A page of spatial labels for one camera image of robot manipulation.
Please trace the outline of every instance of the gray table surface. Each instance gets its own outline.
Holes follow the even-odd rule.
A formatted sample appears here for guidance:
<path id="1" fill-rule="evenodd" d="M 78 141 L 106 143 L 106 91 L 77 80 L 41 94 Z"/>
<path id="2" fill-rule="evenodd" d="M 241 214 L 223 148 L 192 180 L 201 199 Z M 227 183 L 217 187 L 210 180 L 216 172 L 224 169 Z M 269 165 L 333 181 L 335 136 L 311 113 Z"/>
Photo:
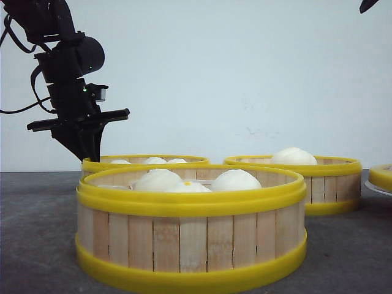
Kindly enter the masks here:
<path id="1" fill-rule="evenodd" d="M 79 175 L 0 174 L 1 293 L 129 293 L 97 282 L 76 263 Z M 392 293 L 392 197 L 362 186 L 358 211 L 307 217 L 306 228 L 304 263 L 244 294 Z"/>

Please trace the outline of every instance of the yellow plastic band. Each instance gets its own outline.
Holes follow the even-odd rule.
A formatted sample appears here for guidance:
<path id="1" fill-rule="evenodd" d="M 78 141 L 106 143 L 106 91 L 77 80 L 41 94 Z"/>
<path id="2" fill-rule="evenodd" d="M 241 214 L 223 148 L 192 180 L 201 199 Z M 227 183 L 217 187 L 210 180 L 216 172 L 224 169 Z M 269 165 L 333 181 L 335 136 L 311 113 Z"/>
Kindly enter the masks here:
<path id="1" fill-rule="evenodd" d="M 359 205 L 360 199 L 335 203 L 307 203 L 305 204 L 305 215 L 326 216 L 327 214 L 348 213 L 357 210 Z"/>
<path id="2" fill-rule="evenodd" d="M 192 159 L 197 161 L 192 161 L 188 163 L 181 163 L 182 164 L 209 164 L 208 158 L 200 157 L 200 156 L 190 156 L 190 155 L 171 155 L 171 154 L 132 154 L 132 155 L 109 155 L 109 156 L 101 156 L 101 159 L 119 159 L 119 158 L 127 158 L 132 161 L 132 158 L 140 158 L 145 157 L 146 159 L 149 157 L 174 157 L 174 158 L 183 158 L 183 159 Z M 145 166 L 144 164 L 132 164 L 132 167 L 140 167 Z M 123 168 L 129 167 L 129 164 L 111 164 L 109 162 L 93 162 L 90 158 L 83 159 L 81 163 L 81 170 L 90 173 L 98 173 L 103 170 L 110 170 L 112 168 Z"/>
<path id="3" fill-rule="evenodd" d="M 369 182 L 381 189 L 392 192 L 392 164 L 371 167 Z"/>
<path id="4" fill-rule="evenodd" d="M 167 168 L 200 168 L 199 165 L 166 165 Z M 253 171 L 270 171 L 294 178 L 291 183 L 254 190 L 211 193 L 163 193 L 114 190 L 96 187 L 90 181 L 116 173 L 149 170 L 151 167 L 121 168 L 102 171 L 80 180 L 77 188 L 78 201 L 90 208 L 111 213 L 135 216 L 228 216 L 257 213 L 278 209 L 298 203 L 306 196 L 303 177 L 288 170 L 265 167 L 233 165 L 208 165 L 208 168 L 242 168 Z"/>
<path id="5" fill-rule="evenodd" d="M 303 242 L 277 259 L 238 269 L 209 273 L 164 273 L 126 268 L 93 257 L 75 237 L 80 267 L 93 278 L 110 286 L 144 294 L 224 294 L 261 287 L 288 276 L 306 255 Z"/>
<path id="6" fill-rule="evenodd" d="M 331 156 L 315 156 L 316 159 L 335 159 L 341 160 L 344 164 L 320 164 L 320 165 L 286 165 L 286 164 L 264 164 L 253 162 L 241 162 L 237 159 L 243 158 L 271 158 L 272 155 L 245 155 L 245 156 L 230 156 L 224 160 L 225 164 L 235 165 L 253 165 L 257 167 L 273 167 L 283 168 L 284 170 L 292 170 L 293 172 L 300 173 L 303 176 L 345 176 L 354 173 L 362 172 L 361 163 L 352 158 L 344 157 L 331 157 Z"/>

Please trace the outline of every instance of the white backdrop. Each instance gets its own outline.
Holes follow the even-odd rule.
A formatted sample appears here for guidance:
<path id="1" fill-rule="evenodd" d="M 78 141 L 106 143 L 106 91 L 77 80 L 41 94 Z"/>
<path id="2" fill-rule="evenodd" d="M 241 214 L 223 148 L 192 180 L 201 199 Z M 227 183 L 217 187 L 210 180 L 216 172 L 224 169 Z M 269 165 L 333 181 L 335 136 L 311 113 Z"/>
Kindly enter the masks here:
<path id="1" fill-rule="evenodd" d="M 85 76 L 109 85 L 101 154 L 171 153 L 221 162 L 297 146 L 392 161 L 392 2 L 68 0 L 75 28 L 105 50 Z M 13 24 L 25 40 L 24 32 Z M 1 48 L 1 107 L 34 102 L 37 61 L 9 37 Z M 40 97 L 47 90 L 40 77 Z M 1 170 L 78 170 L 78 159 L 26 125 L 39 107 L 1 119 Z"/>

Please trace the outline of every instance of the robotic arm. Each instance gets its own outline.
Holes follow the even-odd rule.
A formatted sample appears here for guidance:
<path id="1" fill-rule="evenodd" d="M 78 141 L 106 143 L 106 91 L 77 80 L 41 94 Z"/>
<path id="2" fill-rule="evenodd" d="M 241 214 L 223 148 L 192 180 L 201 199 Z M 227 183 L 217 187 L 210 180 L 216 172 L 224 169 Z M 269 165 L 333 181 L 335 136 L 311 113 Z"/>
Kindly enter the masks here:
<path id="1" fill-rule="evenodd" d="M 108 86 L 86 84 L 82 78 L 103 66 L 104 50 L 95 39 L 75 32 L 65 0 L 2 1 L 9 14 L 5 24 L 7 20 L 9 23 L 15 20 L 24 29 L 27 40 L 45 50 L 34 55 L 39 65 L 32 72 L 31 84 L 44 108 L 34 89 L 36 76 L 42 72 L 54 108 L 49 112 L 58 118 L 34 121 L 27 128 L 33 132 L 50 130 L 52 137 L 80 160 L 90 157 L 98 162 L 105 125 L 127 119 L 129 115 L 127 108 L 101 112 L 97 102 L 105 100 Z M 46 45 L 57 41 L 52 49 Z"/>

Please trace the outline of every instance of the white wall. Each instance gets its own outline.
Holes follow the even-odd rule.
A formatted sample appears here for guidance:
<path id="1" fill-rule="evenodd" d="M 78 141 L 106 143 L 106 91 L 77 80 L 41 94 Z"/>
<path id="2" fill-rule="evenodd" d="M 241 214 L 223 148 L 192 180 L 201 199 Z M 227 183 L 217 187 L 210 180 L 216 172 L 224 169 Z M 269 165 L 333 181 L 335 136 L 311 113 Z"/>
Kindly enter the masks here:
<path id="1" fill-rule="evenodd" d="M 104 47 L 86 81 L 109 85 L 102 154 L 268 154 L 298 146 L 392 161 L 392 2 L 360 15 L 352 1 L 68 0 L 75 27 Z M 18 35 L 25 38 L 23 31 Z M 7 37 L 1 107 L 34 102 L 37 62 Z M 47 96 L 43 78 L 37 85 Z M 39 107 L 3 116 L 2 171 L 78 170 L 76 157 L 26 125 Z"/>

